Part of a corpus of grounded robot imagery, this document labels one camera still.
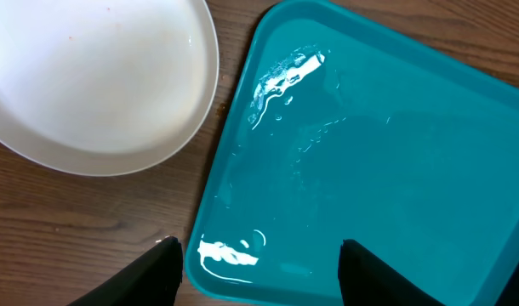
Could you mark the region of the white plate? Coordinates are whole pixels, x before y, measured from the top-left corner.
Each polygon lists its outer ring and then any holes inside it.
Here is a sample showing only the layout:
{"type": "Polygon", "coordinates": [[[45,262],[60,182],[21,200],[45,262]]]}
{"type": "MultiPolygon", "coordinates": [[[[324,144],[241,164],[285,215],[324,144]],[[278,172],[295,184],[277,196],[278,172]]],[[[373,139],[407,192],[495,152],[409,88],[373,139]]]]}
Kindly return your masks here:
{"type": "Polygon", "coordinates": [[[0,143],[64,173],[145,170],[198,132],[219,68],[204,0],[0,0],[0,143]]]}

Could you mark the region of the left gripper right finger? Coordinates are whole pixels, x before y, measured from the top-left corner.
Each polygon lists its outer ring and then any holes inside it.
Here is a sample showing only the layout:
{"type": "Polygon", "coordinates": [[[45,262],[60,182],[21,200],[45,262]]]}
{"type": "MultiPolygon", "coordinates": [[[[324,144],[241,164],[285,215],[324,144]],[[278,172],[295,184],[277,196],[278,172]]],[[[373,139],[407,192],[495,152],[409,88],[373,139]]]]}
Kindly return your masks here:
{"type": "Polygon", "coordinates": [[[340,248],[338,279],[344,306],[441,305],[355,240],[340,248]]]}

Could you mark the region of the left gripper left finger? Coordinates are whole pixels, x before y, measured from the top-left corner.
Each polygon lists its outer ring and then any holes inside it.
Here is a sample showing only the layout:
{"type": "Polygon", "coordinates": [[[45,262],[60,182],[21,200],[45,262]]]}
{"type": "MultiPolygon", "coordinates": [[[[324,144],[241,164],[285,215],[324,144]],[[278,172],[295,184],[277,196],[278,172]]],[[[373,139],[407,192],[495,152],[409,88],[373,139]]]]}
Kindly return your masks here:
{"type": "Polygon", "coordinates": [[[173,306],[182,279],[182,245],[170,236],[69,306],[173,306]]]}

